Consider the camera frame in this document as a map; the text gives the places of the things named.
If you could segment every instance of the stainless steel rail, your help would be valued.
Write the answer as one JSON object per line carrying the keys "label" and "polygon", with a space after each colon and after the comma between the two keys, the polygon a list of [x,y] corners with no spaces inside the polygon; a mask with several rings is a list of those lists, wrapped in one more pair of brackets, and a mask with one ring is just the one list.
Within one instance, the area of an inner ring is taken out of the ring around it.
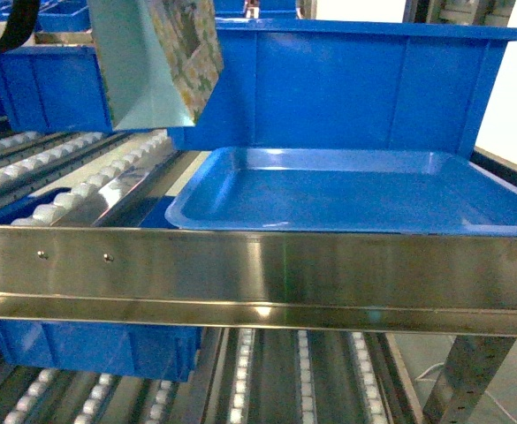
{"label": "stainless steel rail", "polygon": [[517,336],[517,238],[0,227],[0,317]]}

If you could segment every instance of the gray floor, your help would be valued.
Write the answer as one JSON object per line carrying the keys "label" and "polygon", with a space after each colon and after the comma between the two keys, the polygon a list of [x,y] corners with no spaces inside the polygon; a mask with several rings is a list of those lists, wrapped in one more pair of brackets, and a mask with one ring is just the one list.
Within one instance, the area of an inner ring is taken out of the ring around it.
{"label": "gray floor", "polygon": [[[453,337],[401,334],[396,335],[396,341],[417,396],[424,405],[433,387],[433,379],[437,378],[440,369],[426,375],[423,381],[416,382],[415,378],[432,365],[445,361]],[[517,422],[517,342],[490,384],[488,392],[513,416],[513,420],[495,404],[491,397],[484,396],[472,414],[470,423],[515,424]]]}

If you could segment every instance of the metal rail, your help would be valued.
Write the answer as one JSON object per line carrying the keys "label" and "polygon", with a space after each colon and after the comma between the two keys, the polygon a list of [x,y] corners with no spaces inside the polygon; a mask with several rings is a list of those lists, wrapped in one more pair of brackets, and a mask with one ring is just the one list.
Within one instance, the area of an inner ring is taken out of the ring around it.
{"label": "metal rail", "polygon": [[517,238],[0,226],[0,317],[517,336]]}

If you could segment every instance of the black cable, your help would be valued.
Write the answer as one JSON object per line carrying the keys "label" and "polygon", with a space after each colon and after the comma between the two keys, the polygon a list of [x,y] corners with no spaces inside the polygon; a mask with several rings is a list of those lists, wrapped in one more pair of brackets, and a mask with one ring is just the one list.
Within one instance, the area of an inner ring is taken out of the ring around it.
{"label": "black cable", "polygon": [[22,46],[34,31],[40,0],[14,0],[12,12],[0,38],[0,54]]}

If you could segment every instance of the reflective metal surface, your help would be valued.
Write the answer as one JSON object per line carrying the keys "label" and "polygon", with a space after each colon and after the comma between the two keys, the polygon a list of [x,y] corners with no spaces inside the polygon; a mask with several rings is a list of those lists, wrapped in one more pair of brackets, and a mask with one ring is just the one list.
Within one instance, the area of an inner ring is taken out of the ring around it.
{"label": "reflective metal surface", "polygon": [[517,335],[517,238],[0,227],[0,317]]}
{"label": "reflective metal surface", "polygon": [[513,337],[457,337],[423,407],[423,422],[467,422],[514,342]]}
{"label": "reflective metal surface", "polygon": [[117,213],[122,203],[127,203],[128,198],[139,191],[139,187],[166,171],[178,155],[179,152],[168,139],[155,153],[140,159],[97,193],[89,196],[87,202],[72,209],[53,225],[77,227],[102,224],[108,215]]}

